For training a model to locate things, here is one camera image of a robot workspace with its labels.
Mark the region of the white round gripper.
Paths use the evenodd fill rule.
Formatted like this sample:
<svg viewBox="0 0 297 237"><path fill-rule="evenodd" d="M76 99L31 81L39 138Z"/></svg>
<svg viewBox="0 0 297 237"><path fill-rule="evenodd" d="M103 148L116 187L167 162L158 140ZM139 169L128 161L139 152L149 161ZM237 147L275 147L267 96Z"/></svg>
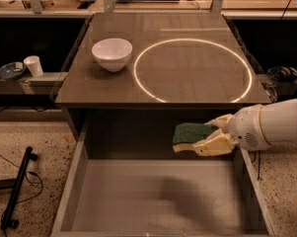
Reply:
<svg viewBox="0 0 297 237"><path fill-rule="evenodd" d="M229 154L239 144L247 151L266 150L271 144L266 140L261 124L265 106L253 105L207 122L219 129L205 139L195 142L192 149L199 156Z"/></svg>

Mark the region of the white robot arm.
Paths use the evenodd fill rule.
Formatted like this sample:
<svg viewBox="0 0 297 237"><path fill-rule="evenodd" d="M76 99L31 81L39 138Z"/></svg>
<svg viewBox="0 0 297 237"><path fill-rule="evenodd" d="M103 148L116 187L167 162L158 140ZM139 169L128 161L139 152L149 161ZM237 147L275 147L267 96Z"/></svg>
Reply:
<svg viewBox="0 0 297 237"><path fill-rule="evenodd" d="M242 108L209 124L218 129L192 145L200 156L228 154L236 146L257 151L285 142L297 144L297 99Z"/></svg>

